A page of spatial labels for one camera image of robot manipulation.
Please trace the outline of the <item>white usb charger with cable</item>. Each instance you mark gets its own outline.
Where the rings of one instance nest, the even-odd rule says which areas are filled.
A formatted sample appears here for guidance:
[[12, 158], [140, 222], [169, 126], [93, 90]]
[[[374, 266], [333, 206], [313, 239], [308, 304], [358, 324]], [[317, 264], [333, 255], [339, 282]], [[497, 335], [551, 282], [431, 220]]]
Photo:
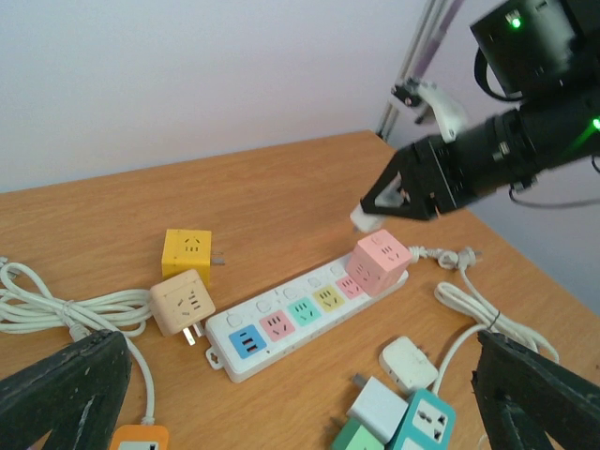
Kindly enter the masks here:
[[[395, 186], [386, 187], [382, 193], [379, 193], [372, 199], [373, 206], [378, 207], [398, 207], [401, 206], [403, 200], [398, 193], [398, 188]], [[365, 207], [360, 202], [350, 213], [350, 219], [354, 229], [361, 233], [372, 233], [378, 231], [384, 221], [386, 215], [368, 213]]]

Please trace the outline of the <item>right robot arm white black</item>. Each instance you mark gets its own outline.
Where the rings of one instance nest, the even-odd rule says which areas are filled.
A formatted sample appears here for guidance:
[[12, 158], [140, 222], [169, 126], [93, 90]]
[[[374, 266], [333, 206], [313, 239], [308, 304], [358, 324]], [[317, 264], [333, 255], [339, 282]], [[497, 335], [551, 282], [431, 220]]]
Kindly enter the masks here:
[[461, 105], [416, 77], [395, 88], [405, 105], [427, 106], [439, 133], [392, 156], [352, 211], [363, 232], [387, 217], [431, 220], [599, 152], [599, 5], [507, 1], [472, 25], [473, 75], [510, 109], [470, 127]]

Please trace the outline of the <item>beige cube socket adapter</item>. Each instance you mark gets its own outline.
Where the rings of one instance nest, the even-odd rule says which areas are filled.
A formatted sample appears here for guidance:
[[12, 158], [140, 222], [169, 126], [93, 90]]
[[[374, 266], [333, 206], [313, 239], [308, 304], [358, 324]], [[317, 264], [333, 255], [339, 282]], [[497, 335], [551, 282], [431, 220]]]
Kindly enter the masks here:
[[149, 307], [165, 337], [182, 333], [189, 346], [203, 336], [200, 322], [216, 307], [199, 273], [190, 269], [149, 290]]

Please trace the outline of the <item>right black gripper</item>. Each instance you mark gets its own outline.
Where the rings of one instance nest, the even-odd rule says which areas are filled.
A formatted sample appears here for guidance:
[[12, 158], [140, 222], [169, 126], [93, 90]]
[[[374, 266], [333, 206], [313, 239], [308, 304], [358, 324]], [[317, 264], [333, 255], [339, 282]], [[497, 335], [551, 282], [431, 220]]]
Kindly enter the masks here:
[[366, 214], [433, 220], [478, 202], [473, 178], [474, 140], [444, 142], [426, 136], [397, 150], [360, 200]]

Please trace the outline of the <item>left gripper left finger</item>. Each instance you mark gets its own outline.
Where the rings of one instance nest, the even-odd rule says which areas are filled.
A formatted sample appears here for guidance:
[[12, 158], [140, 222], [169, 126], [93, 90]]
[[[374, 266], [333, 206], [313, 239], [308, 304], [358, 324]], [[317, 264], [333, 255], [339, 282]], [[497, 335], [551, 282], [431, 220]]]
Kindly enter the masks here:
[[1, 381], [1, 447], [107, 449], [131, 372], [126, 337], [101, 330]]

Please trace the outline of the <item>pink cube socket adapter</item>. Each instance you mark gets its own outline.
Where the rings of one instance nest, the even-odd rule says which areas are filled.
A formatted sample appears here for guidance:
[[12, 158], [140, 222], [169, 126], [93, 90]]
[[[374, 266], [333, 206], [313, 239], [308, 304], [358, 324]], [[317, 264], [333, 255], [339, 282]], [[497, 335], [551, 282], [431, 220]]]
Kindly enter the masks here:
[[412, 253], [389, 231], [381, 229], [355, 244], [345, 270], [374, 297], [396, 284], [412, 260]]

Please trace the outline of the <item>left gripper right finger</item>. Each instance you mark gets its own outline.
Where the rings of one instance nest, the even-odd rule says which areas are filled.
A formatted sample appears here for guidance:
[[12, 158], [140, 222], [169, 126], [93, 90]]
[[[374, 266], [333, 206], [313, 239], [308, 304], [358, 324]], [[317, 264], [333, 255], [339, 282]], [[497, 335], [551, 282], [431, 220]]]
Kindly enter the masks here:
[[599, 447], [599, 386], [514, 340], [477, 333], [472, 388], [493, 449]]

